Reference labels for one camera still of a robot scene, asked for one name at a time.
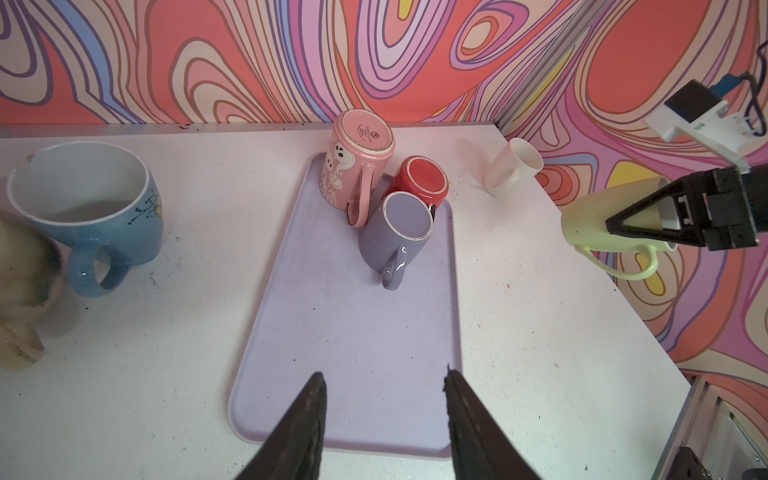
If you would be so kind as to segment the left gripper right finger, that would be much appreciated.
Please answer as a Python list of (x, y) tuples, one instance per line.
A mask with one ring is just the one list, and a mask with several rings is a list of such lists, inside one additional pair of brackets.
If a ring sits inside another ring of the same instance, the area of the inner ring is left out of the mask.
[(458, 370), (447, 371), (443, 391), (456, 479), (540, 479)]

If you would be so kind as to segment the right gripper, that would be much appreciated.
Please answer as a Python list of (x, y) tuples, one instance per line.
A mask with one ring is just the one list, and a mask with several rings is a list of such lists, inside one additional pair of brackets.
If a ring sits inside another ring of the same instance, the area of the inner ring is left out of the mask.
[(614, 235), (705, 247), (752, 248), (767, 235), (767, 166), (689, 174), (671, 184), (647, 178), (610, 189), (617, 210), (606, 220)]

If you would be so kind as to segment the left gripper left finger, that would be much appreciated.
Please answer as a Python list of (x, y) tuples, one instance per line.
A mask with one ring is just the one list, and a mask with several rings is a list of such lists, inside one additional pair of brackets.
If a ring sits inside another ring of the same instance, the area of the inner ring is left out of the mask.
[(314, 372), (236, 479), (318, 479), (326, 411), (326, 382)]

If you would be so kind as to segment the light green mug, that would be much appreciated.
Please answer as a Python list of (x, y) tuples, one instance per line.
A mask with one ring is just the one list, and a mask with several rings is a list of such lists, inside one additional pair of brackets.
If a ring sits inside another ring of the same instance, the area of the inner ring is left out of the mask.
[[(652, 238), (654, 232), (677, 230), (680, 221), (670, 198), (649, 204), (644, 200), (666, 187), (661, 176), (614, 186), (576, 199), (561, 210), (567, 243), (593, 264), (617, 279), (645, 280), (656, 273), (659, 255), (675, 251), (673, 240)], [(624, 272), (601, 262), (598, 253), (633, 253), (648, 261), (638, 271)]]

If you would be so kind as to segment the white mug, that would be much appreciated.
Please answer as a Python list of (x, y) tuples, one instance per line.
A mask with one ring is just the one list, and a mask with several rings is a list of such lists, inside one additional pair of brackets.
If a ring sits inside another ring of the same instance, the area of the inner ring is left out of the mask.
[(491, 162), (483, 176), (483, 187), (493, 197), (533, 179), (544, 166), (536, 148), (521, 138), (512, 138)]

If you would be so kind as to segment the purple grey mug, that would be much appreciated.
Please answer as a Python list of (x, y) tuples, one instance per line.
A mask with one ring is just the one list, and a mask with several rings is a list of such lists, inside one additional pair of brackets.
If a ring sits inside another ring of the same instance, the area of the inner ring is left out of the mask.
[(396, 191), (383, 198), (361, 233), (359, 250), (385, 289), (399, 288), (433, 227), (429, 208), (415, 195)]

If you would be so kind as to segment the blue textured mug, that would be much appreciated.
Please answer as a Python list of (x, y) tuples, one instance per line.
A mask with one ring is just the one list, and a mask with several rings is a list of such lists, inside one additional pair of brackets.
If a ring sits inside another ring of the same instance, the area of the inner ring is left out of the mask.
[(160, 252), (159, 189), (145, 161), (97, 141), (63, 143), (27, 157), (7, 180), (12, 207), (70, 249), (67, 279), (84, 297), (114, 291)]

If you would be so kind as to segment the beige speckled mug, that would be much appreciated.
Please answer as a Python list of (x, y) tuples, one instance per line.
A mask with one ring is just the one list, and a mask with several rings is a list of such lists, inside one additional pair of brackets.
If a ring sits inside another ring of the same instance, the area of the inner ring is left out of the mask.
[(20, 217), (1, 212), (1, 368), (24, 370), (45, 355), (32, 323), (65, 285), (58, 246)]

